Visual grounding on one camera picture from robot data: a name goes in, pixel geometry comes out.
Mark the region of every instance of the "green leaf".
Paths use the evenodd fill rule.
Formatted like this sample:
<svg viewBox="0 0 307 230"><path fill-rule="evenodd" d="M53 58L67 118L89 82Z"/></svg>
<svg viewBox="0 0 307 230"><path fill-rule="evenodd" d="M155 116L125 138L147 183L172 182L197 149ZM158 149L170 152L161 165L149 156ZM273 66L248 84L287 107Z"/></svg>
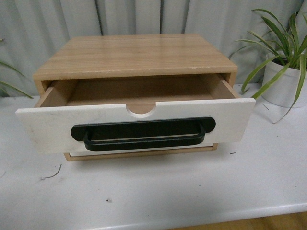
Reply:
<svg viewBox="0 0 307 230"><path fill-rule="evenodd" d="M285 52L286 56L289 56L290 53L290 44L288 39L286 38L286 36L280 31L280 29L269 19L267 19L266 17L261 17L264 22L266 23L266 25L273 31L274 34L276 34L276 36L278 37L278 39L280 40L280 42L282 43L282 47L283 50Z"/></svg>
<svg viewBox="0 0 307 230"><path fill-rule="evenodd" d="M290 26L290 30L291 30L291 33L294 39L294 48L297 51L299 48L299 40L298 40L298 34L297 34L296 22L295 22L296 14L297 13L295 12L294 14L291 15L289 19L289 26Z"/></svg>
<svg viewBox="0 0 307 230"><path fill-rule="evenodd" d="M260 42L256 42L256 41L253 41L253 40L249 40L249 39L239 39L239 40L236 40L236 42L247 42L247 43L251 43L251 44L257 44L259 46L261 46L262 48L265 48L266 50L270 51L271 53L273 53L272 50L270 50L269 48L267 48L266 46L264 46L263 44L261 44Z"/></svg>
<svg viewBox="0 0 307 230"><path fill-rule="evenodd" d="M290 63L285 65L271 80L269 80L265 85L263 85L252 97L257 99L260 97L264 92L267 91L289 68Z"/></svg>
<svg viewBox="0 0 307 230"><path fill-rule="evenodd" d="M241 47L240 49L237 49L236 51L234 51L233 53L231 53L230 55L229 55L229 59L231 59L231 57L236 53L236 52L239 52L241 49L244 49L244 48L246 48L246 47L248 47L248 46L251 46L251 45L247 45L247 46L243 46L243 47Z"/></svg>
<svg viewBox="0 0 307 230"><path fill-rule="evenodd" d="M256 75L256 73L259 72L259 70L261 70L263 67L265 67L270 61L273 61L275 58L277 58L277 56L273 56L272 58L269 58L268 60L265 60L264 62L262 62L260 65L258 65L249 75L248 77L245 79L242 87L241 87L241 91L243 93L246 93L245 90L246 86L248 85L248 83L253 79L253 77Z"/></svg>
<svg viewBox="0 0 307 230"><path fill-rule="evenodd" d="M279 50L283 51L283 47L277 41L271 40L271 41L267 41L267 42L272 42L272 43L276 44L278 46Z"/></svg>
<svg viewBox="0 0 307 230"><path fill-rule="evenodd" d="M305 23L306 23L306 25L307 25L307 18L306 18L306 16L304 15L304 14L302 14L303 15L303 17L304 17L304 19L305 19Z"/></svg>
<svg viewBox="0 0 307 230"><path fill-rule="evenodd" d="M269 30L268 32L266 32L264 35L262 35L261 37L264 37L265 35L269 34L271 32L271 30Z"/></svg>
<svg viewBox="0 0 307 230"><path fill-rule="evenodd" d="M265 13L269 14L269 15L270 15L272 18L274 18L274 19L278 22L278 24L282 27L284 33L285 33L285 34L287 33L287 31L286 31L285 27L283 26L283 24L281 24L281 22L278 20L278 18L277 18L273 13L271 13L270 11L267 11L267 10L264 10L264 9L254 9L254 10L252 10L252 11L262 11L262 12L265 12Z"/></svg>
<svg viewBox="0 0 307 230"><path fill-rule="evenodd" d="M14 68L13 66L11 66L11 65L9 65L9 64L7 64L7 63L5 63L5 62L3 62L3 61L0 61L0 65L3 65L3 66L5 66L5 67L8 67L8 68L10 68L10 69L16 71L17 73L21 74L22 76L24 76L19 70L17 70L17 69Z"/></svg>
<svg viewBox="0 0 307 230"><path fill-rule="evenodd" d="M256 34L253 31L248 31L248 33L250 33L251 35L255 36L256 38L258 38L264 45L266 45L266 47L275 55L278 55L277 51L266 41L264 40L262 37L260 37L258 34Z"/></svg>
<svg viewBox="0 0 307 230"><path fill-rule="evenodd" d="M291 44L289 43L289 44L290 44L290 50L293 50L293 53L296 54L297 51L298 51L299 44L298 44L298 46L295 44L295 41L294 41L293 36L288 36L288 38L289 38L289 40L290 40L291 43L292 43L292 46L291 46Z"/></svg>
<svg viewBox="0 0 307 230"><path fill-rule="evenodd" d="M9 95L8 92L6 92L6 90L4 88L0 87L0 91L3 91L6 95Z"/></svg>
<svg viewBox="0 0 307 230"><path fill-rule="evenodd" d="M4 86L6 86L6 87L9 87L9 88L11 88L11 89L13 89L13 90L15 90L15 91L17 91L17 92L20 92L20 93L22 93L23 95L25 95L25 96L27 96L27 97L29 97L29 98L33 98L32 96L28 95L27 93L25 93L25 92L23 92L23 91L17 89L16 87L14 87L14 86L12 86L12 85L10 85L10 84L8 84L8 83L5 83L5 82L3 82L3 81L1 81L1 80L0 80L0 84L1 84L1 85L4 85Z"/></svg>
<svg viewBox="0 0 307 230"><path fill-rule="evenodd" d="M304 85L304 80L305 80L305 77L306 77L306 57L307 57L306 54L301 54L300 55L301 74L300 74L300 77L299 77L299 80L298 80L298 85L297 85L297 89L296 89L296 92L295 92L295 97L294 97L293 103L290 106L290 108L287 111L287 113L282 118L280 118L278 121L274 122L274 124L276 124L277 122L282 120L290 112L290 110L292 109L292 107L296 103L297 99L299 98L299 95L300 95L300 93L302 91L302 88L303 88L303 85Z"/></svg>
<svg viewBox="0 0 307 230"><path fill-rule="evenodd" d="M301 54L307 48L307 35L304 37L300 48L298 49L298 53Z"/></svg>

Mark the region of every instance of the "drawer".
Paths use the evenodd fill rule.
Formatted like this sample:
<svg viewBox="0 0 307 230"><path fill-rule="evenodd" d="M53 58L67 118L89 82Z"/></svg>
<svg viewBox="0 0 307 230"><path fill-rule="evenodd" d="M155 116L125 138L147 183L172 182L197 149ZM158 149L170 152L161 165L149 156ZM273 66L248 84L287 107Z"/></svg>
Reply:
<svg viewBox="0 0 307 230"><path fill-rule="evenodd" d="M219 73L158 75L53 80L16 114L39 153L79 156L240 141L254 104Z"/></svg>

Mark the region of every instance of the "plant pot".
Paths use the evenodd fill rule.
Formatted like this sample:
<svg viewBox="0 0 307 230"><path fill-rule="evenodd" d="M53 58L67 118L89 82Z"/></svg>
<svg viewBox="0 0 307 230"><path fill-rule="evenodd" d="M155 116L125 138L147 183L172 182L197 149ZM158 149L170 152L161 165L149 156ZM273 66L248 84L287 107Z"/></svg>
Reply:
<svg viewBox="0 0 307 230"><path fill-rule="evenodd" d="M274 62L269 62L264 71L263 85L274 77L283 66ZM290 108L295 97L300 70L289 68L263 95L262 97L275 105ZM307 104L307 81L305 77L304 85L300 96L293 108L300 108Z"/></svg>

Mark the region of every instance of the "black drawer handle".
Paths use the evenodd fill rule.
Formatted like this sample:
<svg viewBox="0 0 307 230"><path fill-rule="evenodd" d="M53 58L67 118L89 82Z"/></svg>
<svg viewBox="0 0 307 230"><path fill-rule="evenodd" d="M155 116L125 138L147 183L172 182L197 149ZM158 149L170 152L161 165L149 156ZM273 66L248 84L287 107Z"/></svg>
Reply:
<svg viewBox="0 0 307 230"><path fill-rule="evenodd" d="M197 145L215 128L212 117L75 125L72 137L90 151Z"/></svg>

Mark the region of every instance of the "gray curtain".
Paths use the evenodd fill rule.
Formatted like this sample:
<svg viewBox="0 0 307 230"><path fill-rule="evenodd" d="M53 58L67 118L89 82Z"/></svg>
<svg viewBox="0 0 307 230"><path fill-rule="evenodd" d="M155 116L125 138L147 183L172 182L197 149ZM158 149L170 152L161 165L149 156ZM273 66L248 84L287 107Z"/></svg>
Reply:
<svg viewBox="0 0 307 230"><path fill-rule="evenodd" d="M255 8L265 8L284 25L295 11L306 12L303 0L1 0L0 60L26 78L0 67L0 79L37 94L32 74L70 38L93 35L198 33L226 56L243 44L248 30L266 32ZM302 16L301 34L306 33ZM237 83L261 62L256 49L236 53Z"/></svg>

